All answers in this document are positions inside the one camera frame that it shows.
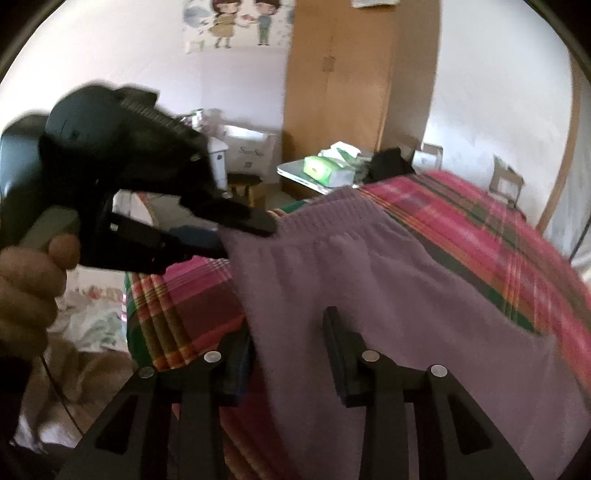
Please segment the hand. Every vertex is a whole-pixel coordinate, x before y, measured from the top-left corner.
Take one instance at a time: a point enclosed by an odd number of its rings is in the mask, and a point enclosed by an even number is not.
[[[0,355],[33,359],[47,347],[57,317],[55,298],[66,289],[66,270],[80,261],[73,235],[55,237],[48,254],[21,247],[0,252]]]

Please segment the white table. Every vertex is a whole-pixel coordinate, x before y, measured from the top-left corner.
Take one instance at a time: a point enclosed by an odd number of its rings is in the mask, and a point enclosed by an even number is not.
[[[277,173],[282,177],[287,179],[293,180],[301,185],[308,187],[309,189],[315,190],[322,195],[327,195],[328,193],[336,190],[334,188],[325,187],[308,174],[304,173],[304,160],[295,160],[290,161],[288,163],[282,163],[277,167]],[[361,184],[353,185],[353,188],[356,189],[360,187]]]

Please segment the purple sweatpants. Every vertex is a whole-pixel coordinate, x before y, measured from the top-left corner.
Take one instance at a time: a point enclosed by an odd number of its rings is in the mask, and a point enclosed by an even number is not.
[[[306,480],[356,480],[365,411],[340,403],[322,335],[336,306],[398,365],[445,365],[539,480],[555,480],[591,426],[551,336],[511,323],[382,209],[342,189],[272,238],[222,231],[272,415]]]

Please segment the tissue box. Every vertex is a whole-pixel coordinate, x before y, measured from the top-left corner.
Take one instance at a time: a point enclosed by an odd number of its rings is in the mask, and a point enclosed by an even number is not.
[[[306,157],[304,173],[329,188],[352,185],[355,179],[354,168],[327,157]]]

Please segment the bed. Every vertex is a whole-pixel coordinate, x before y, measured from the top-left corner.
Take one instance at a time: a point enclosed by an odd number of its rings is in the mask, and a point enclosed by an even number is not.
[[[582,394],[589,395],[591,293],[517,211],[441,171],[396,177],[360,192],[507,319],[535,335],[554,336]],[[272,212],[281,217],[305,204]],[[129,350],[138,365],[159,371],[182,367],[214,348],[245,317],[226,260],[194,257],[162,276],[127,274],[125,290]],[[291,478],[285,452],[269,441],[274,434],[268,425],[260,419],[248,424],[231,409],[221,419],[226,463],[235,478]]]

